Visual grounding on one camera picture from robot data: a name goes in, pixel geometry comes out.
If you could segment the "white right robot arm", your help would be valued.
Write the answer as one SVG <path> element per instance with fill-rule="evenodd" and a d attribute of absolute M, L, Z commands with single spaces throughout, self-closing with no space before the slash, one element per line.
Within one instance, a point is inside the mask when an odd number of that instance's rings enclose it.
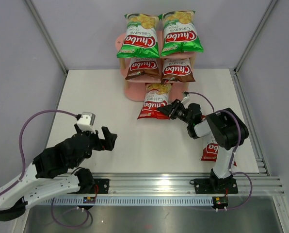
<path fill-rule="evenodd" d="M 171 104 L 157 108 L 170 119 L 180 119 L 187 124 L 188 135 L 193 139 L 202 138 L 205 143 L 204 155 L 215 155 L 216 162 L 208 178 L 190 181 L 197 194 L 237 194 L 237 182 L 232 166 L 235 153 L 249 136 L 247 126 L 231 108 L 203 116 L 201 107 L 191 103 L 184 107 L 175 100 Z"/>

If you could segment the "brown Chuba barbeque chips bag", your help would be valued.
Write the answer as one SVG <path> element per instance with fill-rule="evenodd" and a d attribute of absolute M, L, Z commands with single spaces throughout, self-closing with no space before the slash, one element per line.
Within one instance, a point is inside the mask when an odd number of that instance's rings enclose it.
<path fill-rule="evenodd" d="M 161 73 L 161 83 L 195 82 L 190 59 L 165 59 Z"/>

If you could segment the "red Chuba chips bag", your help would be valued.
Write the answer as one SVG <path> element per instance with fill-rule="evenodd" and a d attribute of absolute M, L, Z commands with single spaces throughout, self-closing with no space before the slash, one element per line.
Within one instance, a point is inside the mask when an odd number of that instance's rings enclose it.
<path fill-rule="evenodd" d="M 197 126 L 197 135 L 203 138 L 203 154 L 201 161 L 212 161 L 216 162 L 219 152 L 219 145 L 212 134 L 209 132 L 209 125 L 203 123 L 206 119 L 204 115 L 201 116 L 201 126 Z"/>
<path fill-rule="evenodd" d="M 172 88 L 171 83 L 146 83 L 146 94 L 144 103 L 139 113 L 138 119 L 155 118 L 155 119 L 169 119 L 168 116 L 158 111 L 159 107 L 168 105 L 169 94 Z"/>

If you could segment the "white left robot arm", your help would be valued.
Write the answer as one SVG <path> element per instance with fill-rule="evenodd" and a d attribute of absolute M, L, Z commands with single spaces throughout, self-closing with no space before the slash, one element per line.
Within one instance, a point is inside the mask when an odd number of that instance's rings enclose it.
<path fill-rule="evenodd" d="M 98 132 L 78 130 L 72 137 L 44 149 L 27 167 L 24 177 L 16 179 L 14 187 L 0 187 L 0 221 L 18 218 L 26 210 L 60 195 L 96 190 L 91 171 L 80 164 L 95 150 L 114 149 L 117 134 L 107 127 L 101 129 L 103 139 Z"/>

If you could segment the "green Chuba chips bag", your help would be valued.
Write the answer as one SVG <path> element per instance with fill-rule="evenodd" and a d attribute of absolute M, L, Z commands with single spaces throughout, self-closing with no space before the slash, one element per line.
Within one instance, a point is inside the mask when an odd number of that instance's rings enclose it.
<path fill-rule="evenodd" d="M 204 51 L 193 22 L 194 15 L 194 10 L 172 11 L 159 15 L 163 25 L 161 56 Z"/>
<path fill-rule="evenodd" d="M 157 25 L 159 17 L 143 13 L 126 14 L 127 29 L 117 58 L 160 57 Z"/>

